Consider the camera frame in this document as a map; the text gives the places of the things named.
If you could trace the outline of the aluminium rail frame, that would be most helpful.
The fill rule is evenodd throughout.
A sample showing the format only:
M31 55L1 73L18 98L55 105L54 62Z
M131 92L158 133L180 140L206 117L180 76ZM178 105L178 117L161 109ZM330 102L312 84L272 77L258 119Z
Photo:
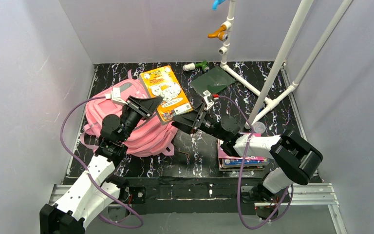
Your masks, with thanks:
M292 184L268 199L247 195L262 179L258 178L184 178L161 177L157 179L124 178L119 200L134 209L141 217L145 214L194 212L219 213L236 209L240 216L248 215L261 206L273 210L263 222L281 218L278 212L282 203L297 205L337 205L330 184Z

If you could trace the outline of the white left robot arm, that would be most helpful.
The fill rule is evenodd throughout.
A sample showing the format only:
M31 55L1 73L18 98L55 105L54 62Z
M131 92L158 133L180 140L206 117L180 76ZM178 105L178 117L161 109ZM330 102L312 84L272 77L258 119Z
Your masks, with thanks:
M53 205L45 204L41 208L39 225L42 234L83 234L96 216L106 220L101 212L112 202L135 215L143 226L142 217L119 200L125 179L112 174L127 154L124 142L140 121L152 117L162 100L162 97L142 99L129 96L122 102L121 116L110 114L104 117L98 148L90 164L86 165L74 155L84 172Z

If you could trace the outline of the dark green notebook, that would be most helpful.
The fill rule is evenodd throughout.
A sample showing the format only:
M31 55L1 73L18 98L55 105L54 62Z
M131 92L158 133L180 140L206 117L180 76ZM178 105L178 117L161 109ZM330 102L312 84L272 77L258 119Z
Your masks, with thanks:
M191 87L202 97L210 94L218 94L236 80L220 66L210 69L205 74L193 80Z

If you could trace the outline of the orange activity book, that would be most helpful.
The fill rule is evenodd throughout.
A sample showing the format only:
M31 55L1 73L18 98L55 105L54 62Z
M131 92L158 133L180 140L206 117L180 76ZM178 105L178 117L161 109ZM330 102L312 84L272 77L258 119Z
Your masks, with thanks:
M143 72L139 75L139 79L149 97L162 98L155 112L163 125L170 123L174 116L193 110L169 65Z

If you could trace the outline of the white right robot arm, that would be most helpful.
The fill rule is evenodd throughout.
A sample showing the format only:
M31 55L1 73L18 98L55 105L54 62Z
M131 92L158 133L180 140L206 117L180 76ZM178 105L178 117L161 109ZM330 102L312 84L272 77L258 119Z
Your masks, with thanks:
M232 157L261 156L273 159L277 168L265 175L247 195L268 199L294 183L307 185L323 161L322 153L293 130L276 136L250 136L241 133L234 117L213 119L201 104L193 111L176 115L172 125L193 134L198 130L222 141L221 149Z

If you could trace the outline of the pink sticker book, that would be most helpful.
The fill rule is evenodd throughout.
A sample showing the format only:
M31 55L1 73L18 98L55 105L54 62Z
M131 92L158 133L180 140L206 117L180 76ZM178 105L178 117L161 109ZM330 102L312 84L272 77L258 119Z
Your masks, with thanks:
M242 162L242 157L232 157L228 156L221 148L222 140L218 140L218 159L227 166L239 165ZM247 156L245 158L245 165L256 164L256 165L267 165L269 159L260 156Z

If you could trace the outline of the green white pipe fitting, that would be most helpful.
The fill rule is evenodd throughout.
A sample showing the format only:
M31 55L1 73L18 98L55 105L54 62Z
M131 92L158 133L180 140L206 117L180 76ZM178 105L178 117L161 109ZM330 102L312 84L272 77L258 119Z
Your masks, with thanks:
M197 62L197 63L185 64L182 67L183 71L192 71L192 70L195 70L197 68L202 69L202 71L205 72L205 73L210 70L208 62L206 60L204 60L202 62Z

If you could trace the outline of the pink student backpack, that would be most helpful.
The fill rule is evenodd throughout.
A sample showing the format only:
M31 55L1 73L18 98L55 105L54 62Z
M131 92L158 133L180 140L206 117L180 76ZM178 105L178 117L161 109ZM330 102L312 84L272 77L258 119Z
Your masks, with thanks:
M86 144L85 136L100 137L101 124L105 116L115 114L121 116L122 105L113 103L112 100L106 99L114 88L120 89L120 97L127 100L129 96L135 98L148 98L148 94L142 82L133 79L131 72L128 72L128 78L118 84L107 88L106 90L95 95L100 99L91 100L85 106L85 117L88 124L84 125L83 133L80 136L80 142L86 148L96 151L98 145ZM142 120L131 133L130 137L124 144L128 147L127 153L137 157L148 157L159 154L167 156L174 155L174 146L171 141L175 137L178 129L170 123L163 125L157 115L152 116L149 120Z

